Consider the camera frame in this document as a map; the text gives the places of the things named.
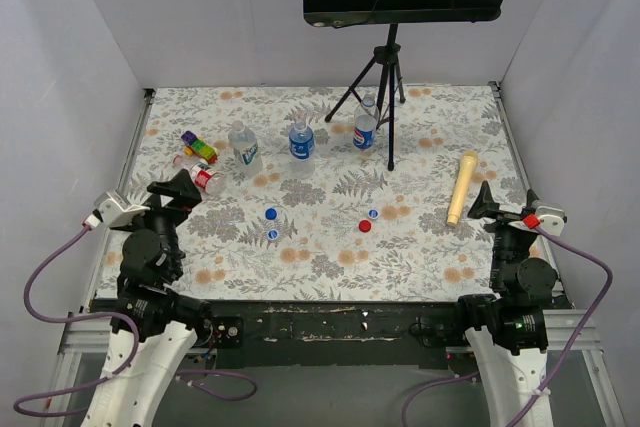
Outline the red label clear bottle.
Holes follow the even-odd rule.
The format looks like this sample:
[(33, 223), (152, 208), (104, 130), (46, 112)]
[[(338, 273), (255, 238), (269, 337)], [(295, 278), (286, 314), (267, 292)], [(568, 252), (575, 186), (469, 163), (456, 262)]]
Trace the red label clear bottle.
[(189, 174), (194, 185), (209, 196), (217, 196), (225, 189), (226, 176), (208, 164), (193, 164)]

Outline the plain blue bottle cap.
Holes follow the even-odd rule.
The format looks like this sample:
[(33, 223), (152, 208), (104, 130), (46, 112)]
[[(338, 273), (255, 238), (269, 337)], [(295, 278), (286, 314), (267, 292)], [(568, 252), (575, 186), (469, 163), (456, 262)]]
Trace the plain blue bottle cap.
[(265, 211), (265, 217), (266, 217), (268, 220), (275, 220), (275, 219), (277, 218), (277, 211), (276, 211), (276, 209), (275, 209), (275, 208), (268, 208), (268, 209)]

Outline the red bottle cap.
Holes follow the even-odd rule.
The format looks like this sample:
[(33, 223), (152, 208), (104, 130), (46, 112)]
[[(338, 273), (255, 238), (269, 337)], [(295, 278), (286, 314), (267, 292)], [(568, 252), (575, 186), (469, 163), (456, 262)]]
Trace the red bottle cap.
[(359, 222), (359, 230), (361, 232), (364, 232), (364, 233), (369, 232), (371, 228), (372, 228), (372, 224), (369, 220), (361, 220)]

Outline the Pepsi label clear bottle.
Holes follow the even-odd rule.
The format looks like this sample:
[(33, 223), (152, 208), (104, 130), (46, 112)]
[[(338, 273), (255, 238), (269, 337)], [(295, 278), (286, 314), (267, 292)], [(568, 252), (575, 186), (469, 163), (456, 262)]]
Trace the Pepsi label clear bottle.
[(353, 145), (359, 151), (373, 147), (379, 115), (376, 99), (370, 94), (365, 95), (354, 113)]

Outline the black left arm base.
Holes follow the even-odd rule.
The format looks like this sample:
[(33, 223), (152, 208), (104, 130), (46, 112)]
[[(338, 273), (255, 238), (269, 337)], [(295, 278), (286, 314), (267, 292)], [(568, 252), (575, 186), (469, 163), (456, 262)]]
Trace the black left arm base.
[(205, 337), (201, 343), (207, 350), (235, 349), (243, 345), (244, 319), (239, 316), (217, 316), (204, 323)]

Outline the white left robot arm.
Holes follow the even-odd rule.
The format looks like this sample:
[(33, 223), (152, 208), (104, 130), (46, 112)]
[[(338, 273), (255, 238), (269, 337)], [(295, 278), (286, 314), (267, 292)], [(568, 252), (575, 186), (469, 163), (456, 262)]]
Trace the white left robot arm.
[(191, 347), (213, 333), (203, 300), (172, 284), (183, 275), (177, 228), (202, 198), (187, 170), (153, 182), (141, 205), (118, 192), (100, 199), (98, 211), (127, 237), (117, 280), (117, 300), (101, 383), (82, 421), (85, 426), (148, 426), (177, 368)]

